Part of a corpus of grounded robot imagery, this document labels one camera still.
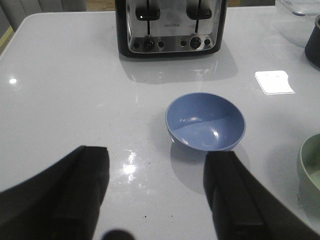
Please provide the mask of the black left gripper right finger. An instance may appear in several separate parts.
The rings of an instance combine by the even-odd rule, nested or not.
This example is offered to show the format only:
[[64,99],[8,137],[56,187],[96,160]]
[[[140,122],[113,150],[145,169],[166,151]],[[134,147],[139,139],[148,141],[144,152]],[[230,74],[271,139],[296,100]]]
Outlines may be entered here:
[[203,185],[219,240],[320,238],[276,199],[233,151],[207,153]]

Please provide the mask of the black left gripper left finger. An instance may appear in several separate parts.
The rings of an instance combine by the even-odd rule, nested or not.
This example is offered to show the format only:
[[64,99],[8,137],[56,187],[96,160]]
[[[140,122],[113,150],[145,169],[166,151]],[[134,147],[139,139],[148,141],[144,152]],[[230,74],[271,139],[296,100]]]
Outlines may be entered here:
[[2,240],[90,240],[110,177],[107,148],[79,146],[0,193]]

